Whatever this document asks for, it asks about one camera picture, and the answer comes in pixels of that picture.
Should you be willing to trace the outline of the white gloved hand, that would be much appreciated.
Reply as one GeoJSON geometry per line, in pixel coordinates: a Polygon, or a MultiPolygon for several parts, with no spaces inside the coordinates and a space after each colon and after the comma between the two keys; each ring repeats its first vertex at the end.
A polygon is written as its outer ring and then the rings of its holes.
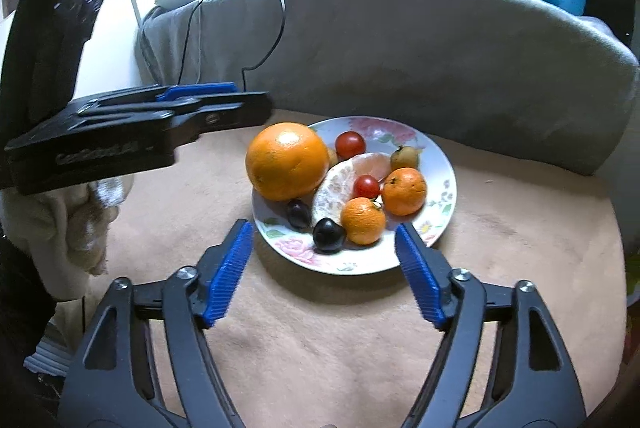
{"type": "Polygon", "coordinates": [[[4,233],[32,258],[54,299],[85,296],[89,280],[106,271],[108,229],[133,185],[134,176],[127,175],[34,195],[1,192],[4,233]]]}

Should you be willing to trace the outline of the black jacket sleeve forearm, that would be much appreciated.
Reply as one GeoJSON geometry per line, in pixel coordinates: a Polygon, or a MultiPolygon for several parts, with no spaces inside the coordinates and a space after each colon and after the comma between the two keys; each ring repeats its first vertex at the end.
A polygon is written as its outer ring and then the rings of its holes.
{"type": "Polygon", "coordinates": [[[1,408],[15,408],[23,422],[50,419],[58,410],[56,394],[62,382],[56,378],[40,382],[24,367],[24,360],[36,352],[55,306],[32,258],[2,237],[1,408]]]}

